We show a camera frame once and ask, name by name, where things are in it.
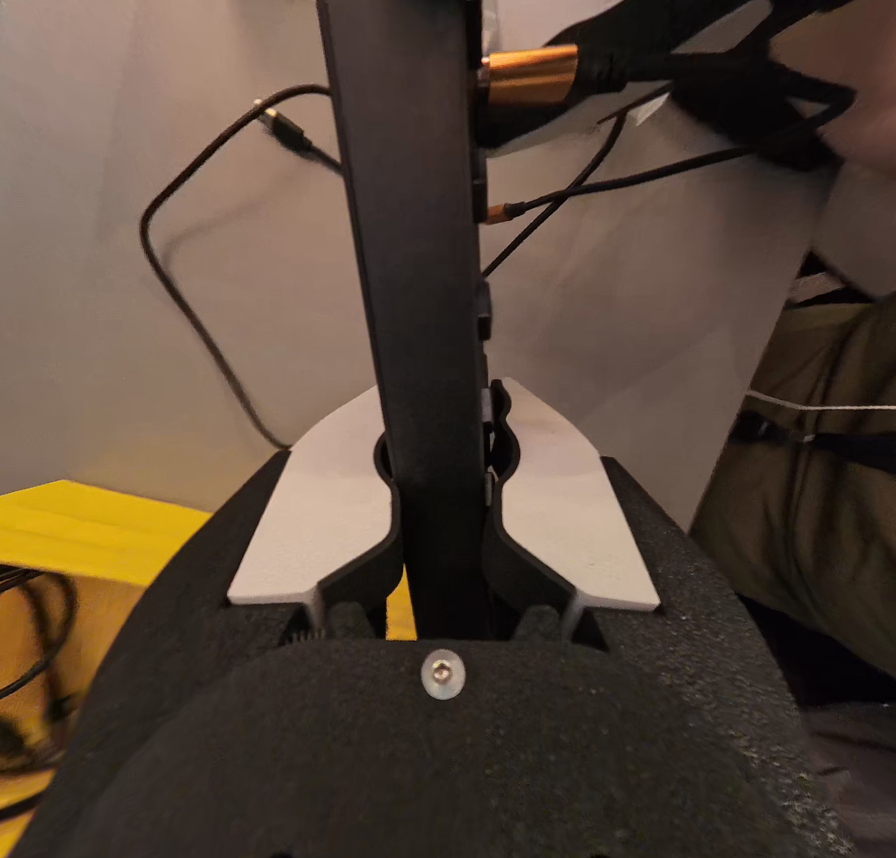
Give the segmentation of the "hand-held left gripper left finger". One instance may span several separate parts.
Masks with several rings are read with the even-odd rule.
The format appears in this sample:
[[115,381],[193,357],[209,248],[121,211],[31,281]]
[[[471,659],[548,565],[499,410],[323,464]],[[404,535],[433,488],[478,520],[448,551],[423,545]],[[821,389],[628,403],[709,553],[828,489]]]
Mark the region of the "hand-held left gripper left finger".
[[230,604],[301,605],[313,627],[323,626],[322,582],[392,527],[391,489],[375,466],[384,432],[371,387],[293,444],[230,583]]

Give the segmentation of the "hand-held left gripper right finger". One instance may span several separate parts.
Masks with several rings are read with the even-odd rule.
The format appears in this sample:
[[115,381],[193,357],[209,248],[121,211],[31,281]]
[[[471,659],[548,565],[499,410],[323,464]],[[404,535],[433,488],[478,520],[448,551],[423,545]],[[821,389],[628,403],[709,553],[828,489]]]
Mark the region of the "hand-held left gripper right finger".
[[559,615],[570,640],[588,610],[661,604],[602,457],[565,416],[516,380],[491,384],[496,476],[483,571],[511,616]]

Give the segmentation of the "yellow storage bin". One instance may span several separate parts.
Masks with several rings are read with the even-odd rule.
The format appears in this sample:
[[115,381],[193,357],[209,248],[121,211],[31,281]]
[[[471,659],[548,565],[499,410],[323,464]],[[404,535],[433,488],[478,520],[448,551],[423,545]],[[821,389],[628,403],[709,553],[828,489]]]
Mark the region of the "yellow storage bin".
[[[78,610],[55,668],[62,696],[78,707],[111,643],[143,591],[210,513],[83,483],[58,481],[1,498],[2,564],[73,577]],[[24,598],[2,597],[2,687],[40,656]],[[387,640],[416,640],[407,576],[387,601]],[[29,740],[43,728],[42,685],[2,700]],[[39,794],[51,772],[2,778],[2,809]]]

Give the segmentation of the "black USB hub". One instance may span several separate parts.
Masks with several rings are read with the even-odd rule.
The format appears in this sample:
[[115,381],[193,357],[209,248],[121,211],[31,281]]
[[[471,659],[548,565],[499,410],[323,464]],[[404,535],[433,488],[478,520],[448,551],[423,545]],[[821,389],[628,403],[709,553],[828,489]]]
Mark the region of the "black USB hub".
[[422,640],[492,640],[467,0],[316,0]]

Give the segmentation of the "thick black cable copper plug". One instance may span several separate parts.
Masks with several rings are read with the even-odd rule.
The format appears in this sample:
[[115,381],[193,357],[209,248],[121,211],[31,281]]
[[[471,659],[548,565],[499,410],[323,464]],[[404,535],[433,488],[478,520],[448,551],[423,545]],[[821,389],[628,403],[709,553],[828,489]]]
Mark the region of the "thick black cable copper plug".
[[649,33],[648,25],[666,19],[624,14],[633,10],[622,2],[544,46],[483,57],[477,90],[481,106],[491,109],[487,121],[498,123],[500,107],[544,110],[553,118],[599,95],[656,84],[644,101],[667,94],[683,100],[689,113],[732,143],[648,175],[658,179],[749,155],[798,169],[812,158],[819,130],[856,102],[854,88],[789,68],[768,45],[742,43],[714,52],[664,48],[666,38]]

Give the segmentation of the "person's right hand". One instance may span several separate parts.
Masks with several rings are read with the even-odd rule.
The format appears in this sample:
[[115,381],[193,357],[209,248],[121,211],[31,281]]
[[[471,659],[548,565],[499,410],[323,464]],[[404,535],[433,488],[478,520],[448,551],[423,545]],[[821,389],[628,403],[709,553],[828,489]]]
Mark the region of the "person's right hand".
[[845,161],[894,178],[895,0],[854,0],[795,23],[771,42],[779,62],[856,93],[821,129]]

